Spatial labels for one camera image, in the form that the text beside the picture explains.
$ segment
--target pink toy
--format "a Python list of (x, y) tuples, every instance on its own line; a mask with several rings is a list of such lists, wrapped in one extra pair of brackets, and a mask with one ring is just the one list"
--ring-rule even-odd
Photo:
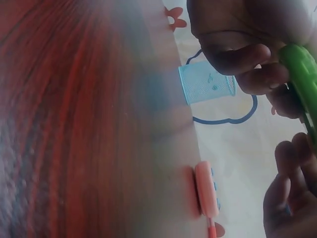
[(195, 167), (195, 176), (202, 213), (208, 218), (209, 237), (216, 238), (216, 229), (212, 218), (219, 214), (219, 209), (210, 163), (207, 161), (198, 163)]

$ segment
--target blue outline drawing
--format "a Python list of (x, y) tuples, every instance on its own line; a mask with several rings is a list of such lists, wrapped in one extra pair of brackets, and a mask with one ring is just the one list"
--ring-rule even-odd
[[(194, 58), (197, 58), (201, 53), (202, 53), (202, 49), (200, 49), (193, 57), (190, 57), (186, 64), (189, 64), (190, 61)], [(242, 118), (239, 119), (231, 119), (231, 118), (227, 118), (227, 119), (223, 119), (223, 120), (202, 120), (196, 117), (193, 117), (193, 120), (195, 122), (198, 122), (200, 124), (205, 124), (205, 125), (221, 125), (221, 124), (241, 124), (246, 122), (248, 119), (250, 119), (252, 117), (252, 115), (256, 112), (257, 108), (258, 108), (258, 98), (256, 95), (251, 95), (252, 96), (252, 100), (253, 100), (253, 105), (251, 110)]]

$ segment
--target table surface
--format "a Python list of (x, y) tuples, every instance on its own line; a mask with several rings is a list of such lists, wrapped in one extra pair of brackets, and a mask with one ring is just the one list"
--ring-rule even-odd
[(160, 0), (0, 1), (0, 237), (204, 238)]

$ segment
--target blue mesh pencil holder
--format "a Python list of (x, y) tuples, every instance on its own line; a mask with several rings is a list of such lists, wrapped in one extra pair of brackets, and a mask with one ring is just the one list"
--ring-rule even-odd
[(218, 73), (208, 61), (184, 65), (178, 70), (188, 105), (236, 95), (235, 77)]

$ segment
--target green plastic object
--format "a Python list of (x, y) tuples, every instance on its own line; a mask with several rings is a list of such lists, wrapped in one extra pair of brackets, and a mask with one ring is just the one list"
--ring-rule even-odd
[(317, 152), (317, 64), (304, 47), (287, 45), (279, 51), (280, 62), (290, 73), (290, 90), (294, 90), (304, 109), (304, 123)]

